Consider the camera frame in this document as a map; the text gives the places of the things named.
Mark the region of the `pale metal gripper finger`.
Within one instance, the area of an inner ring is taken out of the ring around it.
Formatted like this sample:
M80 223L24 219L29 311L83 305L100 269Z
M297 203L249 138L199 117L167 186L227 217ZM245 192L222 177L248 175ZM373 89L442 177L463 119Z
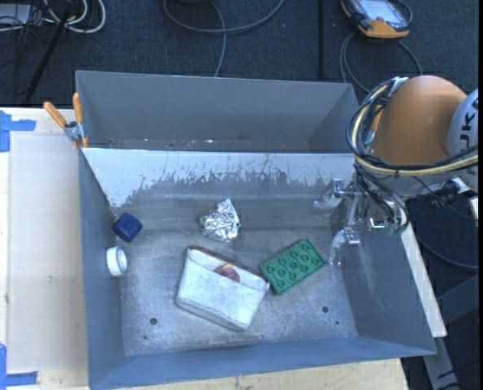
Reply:
M343 188L344 179L334 177L321 197L313 202L313 210L324 215L333 212L343 201Z
M343 251L348 247L358 247L359 245L360 237L354 227L340 229L331 241L328 263L330 265L339 265Z

